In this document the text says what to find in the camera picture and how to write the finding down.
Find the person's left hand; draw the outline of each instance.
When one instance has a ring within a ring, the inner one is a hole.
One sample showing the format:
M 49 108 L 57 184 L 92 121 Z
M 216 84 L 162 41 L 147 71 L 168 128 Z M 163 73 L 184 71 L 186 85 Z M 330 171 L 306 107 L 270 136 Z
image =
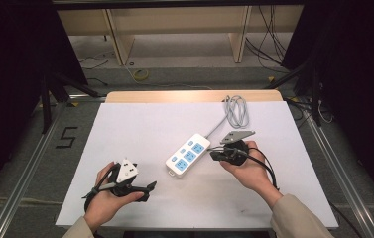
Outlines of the person's left hand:
M 103 168 L 96 178 L 96 184 L 100 182 L 106 172 L 114 166 L 114 163 L 109 163 Z M 108 183 L 106 178 L 102 185 Z M 110 221 L 115 213 L 124 205 L 138 200 L 144 195 L 144 192 L 132 192 L 126 196 L 118 197 L 112 194 L 109 190 L 104 190 L 98 193 L 88 205 L 87 211 L 84 214 L 84 219 L 87 222 L 91 232 L 95 232 L 102 224 Z

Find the hand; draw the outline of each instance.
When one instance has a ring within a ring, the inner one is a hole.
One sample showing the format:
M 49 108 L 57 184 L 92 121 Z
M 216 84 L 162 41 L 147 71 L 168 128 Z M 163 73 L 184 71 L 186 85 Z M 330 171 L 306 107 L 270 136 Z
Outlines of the hand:
M 112 166 L 114 166 L 113 162 L 109 163 L 97 174 L 96 185 Z M 108 178 L 106 178 L 102 184 L 107 183 Z M 87 211 L 84 214 L 84 219 L 91 232 L 94 233 L 102 224 L 110 221 L 122 206 L 141 198 L 143 195 L 144 192 L 141 191 L 132 192 L 123 197 L 117 197 L 109 190 L 104 190 L 98 193 L 97 196 L 91 200 Z
M 257 144 L 254 141 L 247 141 L 245 144 L 250 148 L 248 154 L 251 157 L 265 163 L 263 155 L 261 155 L 257 150 L 252 149 L 258 149 Z M 243 186 L 260 194 L 270 208 L 273 208 L 276 201 L 283 196 L 273 187 L 268 179 L 266 169 L 260 164 L 252 160 L 246 160 L 241 166 L 234 166 L 224 161 L 221 161 L 220 164 L 227 171 L 231 172 Z

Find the table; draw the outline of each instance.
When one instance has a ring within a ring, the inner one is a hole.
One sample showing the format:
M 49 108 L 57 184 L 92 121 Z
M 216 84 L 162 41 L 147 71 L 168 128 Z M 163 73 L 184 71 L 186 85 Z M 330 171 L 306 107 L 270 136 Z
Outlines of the table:
M 170 177 L 165 167 L 166 156 L 191 136 L 191 130 L 202 132 L 220 121 L 224 114 L 220 101 L 235 94 L 248 100 L 248 130 L 257 132 L 248 139 L 256 140 L 270 159 L 281 192 L 296 195 L 326 227 L 337 227 L 288 106 L 276 90 L 109 93 L 97 114 L 57 226 L 69 227 L 83 214 L 84 200 L 80 198 L 93 186 L 96 172 L 109 158 L 120 162 L 125 156 L 138 163 L 140 173 L 133 185 L 158 183 L 147 202 L 123 207 L 104 226 L 124 230 L 271 229 L 271 210 L 264 200 L 244 188 L 209 154 L 183 178 Z M 192 110 L 199 117 L 185 114 Z M 222 124 L 209 137 L 211 146 L 218 146 L 220 137 L 230 129 L 228 123 Z

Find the white tabletop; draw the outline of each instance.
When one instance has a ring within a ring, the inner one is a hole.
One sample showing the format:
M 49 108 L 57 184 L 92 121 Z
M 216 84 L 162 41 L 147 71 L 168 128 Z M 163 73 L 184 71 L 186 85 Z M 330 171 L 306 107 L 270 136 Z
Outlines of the white tabletop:
M 105 226 L 130 230 L 271 229 L 271 210 L 209 154 L 183 178 L 168 174 L 166 159 L 191 135 L 206 135 L 223 118 L 221 102 L 105 103 L 89 135 L 62 206 L 57 226 L 71 226 L 83 215 L 81 199 L 96 174 L 110 161 L 138 164 L 135 186 L 157 181 L 147 202 L 124 206 Z M 291 193 L 328 228 L 338 224 L 285 102 L 248 102 L 250 124 L 241 130 L 270 160 L 280 192 Z M 233 129 L 225 122 L 208 138 L 211 147 Z

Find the power strip switch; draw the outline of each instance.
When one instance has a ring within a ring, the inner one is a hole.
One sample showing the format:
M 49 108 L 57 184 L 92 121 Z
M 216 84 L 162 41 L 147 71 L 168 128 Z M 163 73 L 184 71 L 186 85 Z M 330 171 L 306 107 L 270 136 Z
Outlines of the power strip switch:
M 169 175 L 181 178 L 205 154 L 210 141 L 194 134 L 166 160 Z

